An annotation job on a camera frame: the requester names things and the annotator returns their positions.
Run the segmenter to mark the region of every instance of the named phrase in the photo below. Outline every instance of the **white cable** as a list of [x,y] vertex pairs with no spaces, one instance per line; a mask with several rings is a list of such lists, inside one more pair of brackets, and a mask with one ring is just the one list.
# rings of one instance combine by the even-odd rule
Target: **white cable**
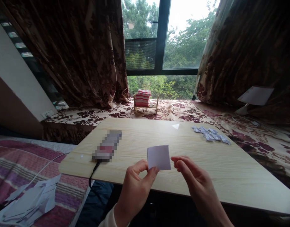
[[256,126],[250,126],[250,125],[246,125],[246,124],[240,123],[240,122],[238,122],[236,119],[234,119],[234,117],[240,117],[240,118],[243,118],[243,119],[245,119],[245,120],[247,120],[247,121],[250,121],[250,122],[252,122],[251,120],[253,120],[253,121],[255,121],[255,122],[257,122],[257,123],[259,123],[259,124],[261,124],[261,125],[264,125],[265,127],[270,128],[270,129],[272,129],[272,130],[276,130],[276,131],[278,131],[278,132],[280,132],[280,133],[283,133],[283,132],[284,132],[284,133],[290,134],[290,132],[287,132],[287,131],[285,131],[285,130],[280,131],[280,130],[278,130],[278,129],[276,129],[276,128],[272,128],[272,127],[270,127],[270,126],[268,126],[268,125],[266,125],[266,124],[264,124],[264,123],[262,123],[262,122],[260,122],[260,121],[258,121],[258,120],[255,120],[255,119],[253,119],[253,118],[251,118],[251,117],[243,117],[243,116],[241,116],[241,115],[234,115],[234,116],[232,116],[232,119],[233,119],[235,122],[237,122],[237,123],[239,123],[239,124],[241,124],[241,125],[245,125],[245,126],[248,126],[248,127],[251,127],[251,128],[257,128],[257,127],[259,127],[259,125],[256,125]]
[[[56,160],[57,158],[59,158],[59,157],[61,157],[61,156],[63,156],[63,155],[65,155],[65,154],[69,154],[70,152],[67,152],[67,153],[63,153],[63,154],[61,154],[61,155],[59,155],[58,157],[55,157],[54,159],[52,159],[52,160],[50,160],[36,175],[35,175],[35,177],[30,181],[30,183],[28,184],[28,185],[30,185],[33,181],[34,181],[34,179],[36,179],[36,177],[39,175],[39,173],[41,173],[42,172],[42,170],[44,170],[45,168],[46,168],[46,166],[48,166],[52,161],[54,161],[54,160]],[[20,224],[20,223],[13,223],[13,222],[3,222],[3,221],[0,221],[0,224],[2,224],[2,225],[13,225],[13,226],[19,226],[19,227],[26,227],[26,226],[24,226],[24,225],[22,225],[22,224]]]
[[0,224],[1,225],[10,225],[10,226],[19,226],[19,227],[26,227],[25,225],[22,225],[22,224],[20,224],[20,223],[14,223],[14,222],[2,222],[2,221],[0,221]]
[[241,122],[238,122],[237,120],[234,119],[234,117],[240,117],[240,118],[243,118],[243,119],[245,119],[245,120],[247,120],[247,121],[249,121],[249,122],[252,122],[251,120],[247,119],[247,118],[250,118],[250,117],[242,117],[242,116],[240,116],[240,115],[234,115],[234,116],[232,116],[232,119],[233,119],[235,122],[237,122],[237,123],[239,123],[239,124],[241,124],[241,125],[248,126],[248,127],[250,127],[250,128],[257,128],[257,127],[258,127],[258,125],[251,126],[251,125],[247,125],[247,124],[243,124],[243,123],[241,123]]
[[33,181],[34,181],[34,179],[36,179],[36,177],[39,175],[39,173],[41,173],[41,171],[42,170],[44,170],[45,169],[45,167],[46,166],[48,166],[52,161],[54,161],[54,160],[56,160],[57,158],[59,158],[59,157],[61,157],[61,156],[63,156],[63,155],[65,155],[65,154],[69,154],[70,152],[67,152],[67,153],[64,153],[64,154],[61,154],[61,155],[59,155],[58,157],[55,157],[53,160],[51,160],[49,163],[47,163],[36,175],[35,175],[35,177],[31,180],[31,182],[28,184],[28,185],[30,185]]

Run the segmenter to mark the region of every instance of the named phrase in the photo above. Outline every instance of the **striped blanket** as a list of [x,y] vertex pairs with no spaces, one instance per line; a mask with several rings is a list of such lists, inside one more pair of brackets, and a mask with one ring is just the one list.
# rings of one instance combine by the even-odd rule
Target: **striped blanket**
[[[35,144],[0,141],[0,203],[18,187],[29,183],[50,160],[61,154]],[[65,156],[51,162],[28,188],[38,181],[57,176],[59,163]],[[63,174],[57,184],[55,207],[39,218],[34,226],[68,226],[83,200],[87,187],[87,179]]]

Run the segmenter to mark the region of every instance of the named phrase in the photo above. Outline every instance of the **light wood grain surface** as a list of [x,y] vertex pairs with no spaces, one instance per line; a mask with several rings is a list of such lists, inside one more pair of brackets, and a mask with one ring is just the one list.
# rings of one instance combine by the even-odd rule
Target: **light wood grain surface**
[[[180,124],[178,130],[172,127],[175,124]],[[102,163],[93,179],[122,184],[127,167],[147,159],[147,147],[169,144],[170,156],[188,155],[209,173],[220,201],[290,214],[290,190],[284,184],[229,138],[231,145],[207,142],[202,134],[193,131],[193,125],[203,125],[221,133],[214,126],[191,122],[105,119],[67,155],[59,171],[89,178],[95,166],[92,162],[94,150],[108,130],[122,130],[115,157],[110,163]],[[171,170],[158,173],[152,189],[190,196],[183,176],[173,167],[173,162],[171,166]]]

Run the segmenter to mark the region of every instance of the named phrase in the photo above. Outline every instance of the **black cable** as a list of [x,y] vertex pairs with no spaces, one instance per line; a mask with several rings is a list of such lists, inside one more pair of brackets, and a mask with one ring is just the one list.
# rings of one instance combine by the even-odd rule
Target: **black cable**
[[88,185],[89,185],[91,191],[98,197],[100,202],[103,204],[101,197],[99,196],[99,194],[95,190],[92,189],[92,186],[91,186],[91,177],[94,174],[95,170],[99,167],[100,163],[101,163],[101,160],[97,160],[97,164],[95,165],[94,170],[92,171],[92,174],[90,175],[90,177],[88,179]]

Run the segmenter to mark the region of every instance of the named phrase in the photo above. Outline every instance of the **tree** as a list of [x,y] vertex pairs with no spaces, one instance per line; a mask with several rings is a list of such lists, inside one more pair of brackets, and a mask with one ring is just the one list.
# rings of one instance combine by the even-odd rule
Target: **tree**
[[[216,0],[207,1],[209,15],[200,20],[188,20],[184,31],[176,34],[171,28],[167,33],[164,68],[197,67],[200,64],[203,50],[215,17]],[[122,0],[125,39],[154,38],[157,34],[159,8],[145,0]],[[126,42],[126,66],[128,69],[153,69],[155,61],[154,41]],[[196,75],[190,76],[128,76],[131,95],[138,89],[151,90],[152,98],[191,99],[193,96]]]

